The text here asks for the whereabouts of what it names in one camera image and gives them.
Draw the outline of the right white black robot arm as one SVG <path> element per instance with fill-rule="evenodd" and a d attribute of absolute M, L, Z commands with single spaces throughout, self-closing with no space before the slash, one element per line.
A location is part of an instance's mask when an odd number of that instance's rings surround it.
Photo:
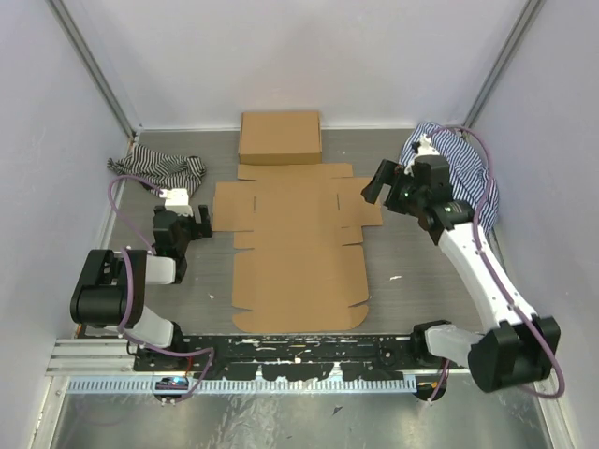
<path fill-rule="evenodd" d="M 409 167 L 384 160 L 361 195 L 372 204 L 385 186 L 385 207 L 417 219 L 460 275 L 483 326 L 480 333 L 446 320 L 414 326 L 414 362 L 423 369 L 443 359 L 454 362 L 468 369 L 486 393 L 544 381 L 557 373 L 557 321 L 540 316 L 506 276 L 475 210 L 453 196 L 447 160 L 419 155 Z"/>

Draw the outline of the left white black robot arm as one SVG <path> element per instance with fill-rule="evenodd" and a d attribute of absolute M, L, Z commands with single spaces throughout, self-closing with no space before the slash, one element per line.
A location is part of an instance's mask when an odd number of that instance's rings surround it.
<path fill-rule="evenodd" d="M 74 323 L 105 328 L 147 350 L 164 369 L 181 369 L 190 351 L 181 327 L 145 304 L 148 285 L 174 285 L 187 271 L 189 244 L 212 236 L 209 208 L 200 205 L 189 215 L 159 206 L 154 209 L 154 244 L 150 251 L 91 250 L 70 300 Z"/>

